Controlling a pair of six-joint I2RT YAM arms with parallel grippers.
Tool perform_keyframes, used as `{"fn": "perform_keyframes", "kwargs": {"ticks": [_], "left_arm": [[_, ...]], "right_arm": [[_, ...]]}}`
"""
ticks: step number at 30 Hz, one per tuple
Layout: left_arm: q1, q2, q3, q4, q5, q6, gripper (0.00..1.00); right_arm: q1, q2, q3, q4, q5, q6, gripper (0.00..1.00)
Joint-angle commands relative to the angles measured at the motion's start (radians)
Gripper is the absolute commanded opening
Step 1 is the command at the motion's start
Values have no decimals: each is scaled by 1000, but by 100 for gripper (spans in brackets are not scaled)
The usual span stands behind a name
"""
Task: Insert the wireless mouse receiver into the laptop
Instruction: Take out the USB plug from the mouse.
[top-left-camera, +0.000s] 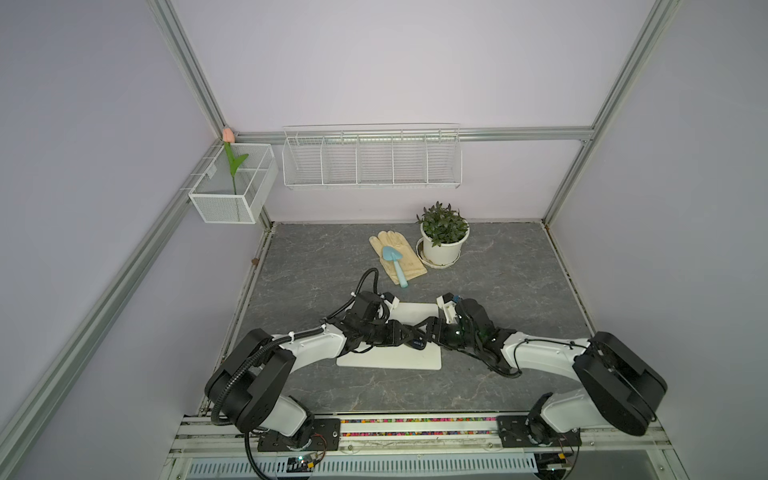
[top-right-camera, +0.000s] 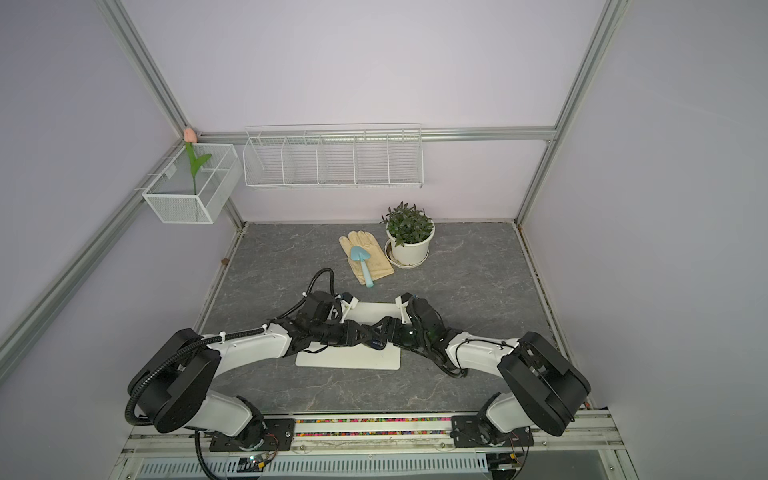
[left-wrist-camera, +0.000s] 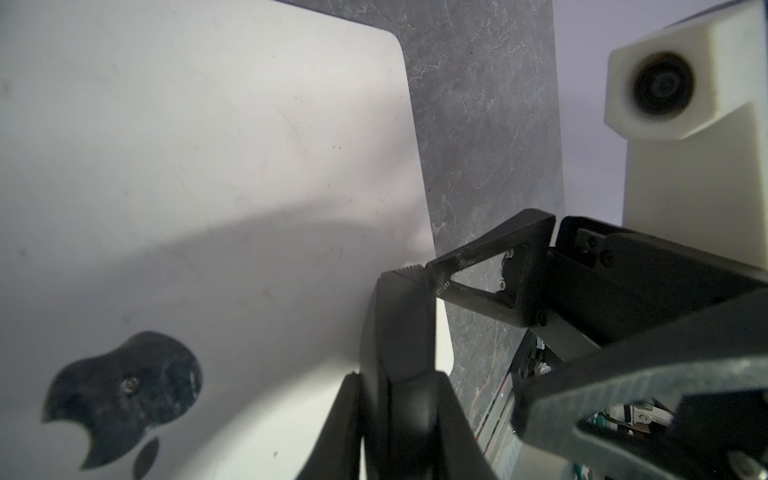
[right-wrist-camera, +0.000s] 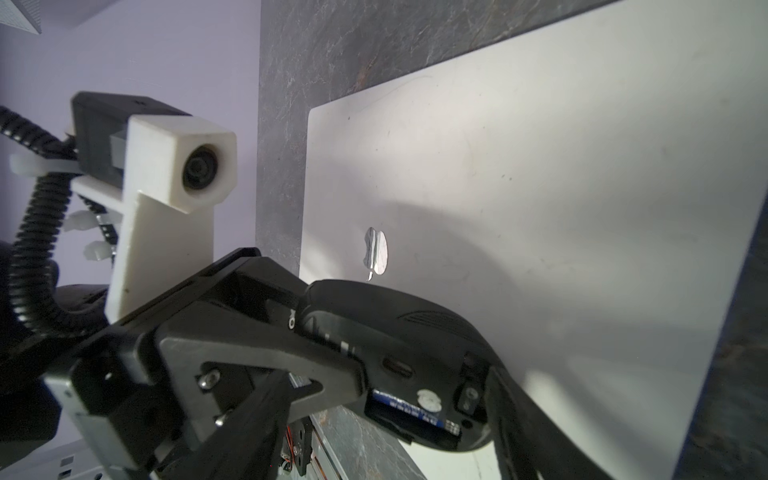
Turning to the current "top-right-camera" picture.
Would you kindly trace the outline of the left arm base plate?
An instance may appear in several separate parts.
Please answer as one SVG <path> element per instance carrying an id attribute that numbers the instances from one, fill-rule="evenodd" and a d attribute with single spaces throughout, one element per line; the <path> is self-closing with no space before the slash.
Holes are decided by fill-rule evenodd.
<path id="1" fill-rule="evenodd" d="M 215 433 L 210 452 L 281 452 L 288 451 L 294 439 L 296 421 L 290 417 L 252 421 L 236 437 Z"/>

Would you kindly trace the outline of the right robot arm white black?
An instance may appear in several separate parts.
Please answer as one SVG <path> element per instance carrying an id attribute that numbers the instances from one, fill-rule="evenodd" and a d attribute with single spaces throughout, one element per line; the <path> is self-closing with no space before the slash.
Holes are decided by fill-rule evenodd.
<path id="1" fill-rule="evenodd" d="M 476 417 L 481 437 L 535 426 L 560 436 L 591 393 L 586 377 L 537 332 L 494 339 L 446 325 L 430 303 L 411 297 L 406 320 L 384 317 L 374 325 L 382 344 L 432 361 L 456 378 L 476 370 L 503 379 L 509 388 L 489 399 Z"/>

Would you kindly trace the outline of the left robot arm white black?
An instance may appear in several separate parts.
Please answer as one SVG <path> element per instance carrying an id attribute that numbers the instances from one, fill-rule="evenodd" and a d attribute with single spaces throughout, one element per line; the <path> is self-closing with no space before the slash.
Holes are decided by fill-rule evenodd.
<path id="1" fill-rule="evenodd" d="M 126 422 L 159 433 L 186 428 L 245 436 L 259 427 L 260 411 L 242 397 L 212 391 L 213 380 L 249 364 L 310 353 L 312 343 L 319 352 L 383 349 L 378 327 L 345 318 L 351 300 L 333 283 L 325 291 L 309 285 L 296 304 L 260 327 L 212 336 L 190 328 L 175 332 L 129 382 Z"/>

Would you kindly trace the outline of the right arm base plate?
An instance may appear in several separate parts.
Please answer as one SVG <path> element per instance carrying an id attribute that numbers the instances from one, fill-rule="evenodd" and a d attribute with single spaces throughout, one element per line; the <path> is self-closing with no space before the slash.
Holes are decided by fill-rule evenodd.
<path id="1" fill-rule="evenodd" d="M 457 448 L 479 447 L 531 447 L 534 445 L 529 427 L 502 433 L 488 420 L 477 415 L 454 415 L 451 417 L 450 437 Z"/>

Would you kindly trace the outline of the silver laptop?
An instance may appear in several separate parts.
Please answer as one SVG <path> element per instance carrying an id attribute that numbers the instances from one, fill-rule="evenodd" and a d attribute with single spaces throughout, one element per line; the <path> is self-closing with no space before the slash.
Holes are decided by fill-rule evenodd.
<path id="1" fill-rule="evenodd" d="M 399 319 L 398 309 L 393 303 L 360 302 L 351 311 L 347 320 L 360 324 L 373 325 L 386 316 Z M 388 343 L 383 350 L 375 350 L 365 345 L 354 347 L 328 347 L 316 353 L 322 347 L 320 343 L 310 344 L 310 353 L 298 353 L 295 360 L 297 367 L 334 368 L 397 371 L 401 366 L 401 349 Z"/>

